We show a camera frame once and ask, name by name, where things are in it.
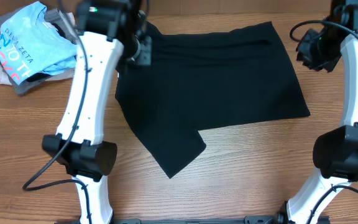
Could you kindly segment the beige folded garment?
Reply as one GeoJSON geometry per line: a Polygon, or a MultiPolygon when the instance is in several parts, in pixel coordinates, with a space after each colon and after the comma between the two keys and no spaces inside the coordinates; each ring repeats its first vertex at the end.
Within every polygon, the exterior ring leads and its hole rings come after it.
{"type": "MultiPolygon", "coordinates": [[[[12,17],[18,10],[7,13],[5,15],[0,16],[0,27],[3,22],[5,22],[7,19],[12,17]]],[[[52,9],[47,11],[44,14],[45,21],[47,27],[54,26],[54,28],[57,30],[57,32],[65,39],[69,40],[72,44],[75,44],[75,38],[73,35],[68,31],[64,21],[62,13],[59,9],[52,9]]],[[[46,77],[46,81],[58,81],[58,80],[64,80],[68,78],[72,78],[74,75],[74,69],[69,69],[61,74],[49,76],[46,77]]],[[[7,72],[3,69],[2,64],[0,62],[0,84],[2,85],[12,85],[11,81],[8,78],[7,72]]]]}

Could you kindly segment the black t-shirt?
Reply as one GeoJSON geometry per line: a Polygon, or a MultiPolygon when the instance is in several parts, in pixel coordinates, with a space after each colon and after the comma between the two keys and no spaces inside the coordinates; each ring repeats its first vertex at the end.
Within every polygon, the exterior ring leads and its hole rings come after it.
{"type": "Polygon", "coordinates": [[[206,148],[200,131],[310,115],[271,22],[209,34],[164,35],[147,26],[150,65],[121,70],[116,99],[167,177],[206,148]]]}

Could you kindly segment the grey folded garment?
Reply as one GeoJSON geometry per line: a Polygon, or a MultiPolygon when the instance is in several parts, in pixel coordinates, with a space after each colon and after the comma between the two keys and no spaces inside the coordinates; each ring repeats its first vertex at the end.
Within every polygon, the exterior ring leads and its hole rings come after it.
{"type": "Polygon", "coordinates": [[[36,73],[35,75],[32,75],[27,80],[23,81],[20,85],[18,85],[10,76],[8,76],[8,78],[12,83],[11,86],[13,86],[15,93],[18,95],[25,95],[29,90],[35,88],[36,86],[46,81],[46,77],[49,76],[54,76],[54,75],[36,73]]]}

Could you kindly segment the light blue printed t-shirt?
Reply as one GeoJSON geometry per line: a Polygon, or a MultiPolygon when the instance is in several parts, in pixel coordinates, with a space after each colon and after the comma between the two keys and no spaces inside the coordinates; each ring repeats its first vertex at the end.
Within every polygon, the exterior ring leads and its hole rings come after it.
{"type": "Polygon", "coordinates": [[[18,85],[36,73],[54,76],[76,66],[76,45],[45,21],[46,10],[34,2],[0,27],[0,62],[18,85]]]}

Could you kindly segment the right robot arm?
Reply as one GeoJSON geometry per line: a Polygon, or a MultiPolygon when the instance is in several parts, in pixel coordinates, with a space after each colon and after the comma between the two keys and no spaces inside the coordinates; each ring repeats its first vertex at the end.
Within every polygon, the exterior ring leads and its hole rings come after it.
{"type": "Polygon", "coordinates": [[[339,127],[313,146],[314,169],[298,193],[281,207],[272,223],[329,223],[323,210],[343,189],[358,181],[358,1],[331,2],[323,28],[299,39],[297,60],[310,70],[334,70],[344,62],[344,105],[339,127]]]}

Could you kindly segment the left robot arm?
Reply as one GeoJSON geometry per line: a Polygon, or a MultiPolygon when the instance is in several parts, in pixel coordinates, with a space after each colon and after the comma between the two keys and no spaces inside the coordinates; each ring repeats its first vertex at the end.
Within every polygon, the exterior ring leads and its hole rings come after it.
{"type": "Polygon", "coordinates": [[[43,150],[65,166],[76,185],[81,207],[78,223],[112,223],[108,175],[117,146],[104,140],[104,114],[116,67],[150,63],[150,39],[141,0],[82,1],[73,31],[76,68],[63,118],[55,134],[45,135],[43,150]]]}

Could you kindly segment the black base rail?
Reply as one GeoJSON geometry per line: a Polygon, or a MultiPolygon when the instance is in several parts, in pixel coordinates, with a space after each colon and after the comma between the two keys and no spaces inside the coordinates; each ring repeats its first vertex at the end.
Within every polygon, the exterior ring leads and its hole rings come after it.
{"type": "Polygon", "coordinates": [[[273,224],[273,216],[247,216],[230,219],[198,219],[198,220],[114,220],[113,224],[273,224]]]}

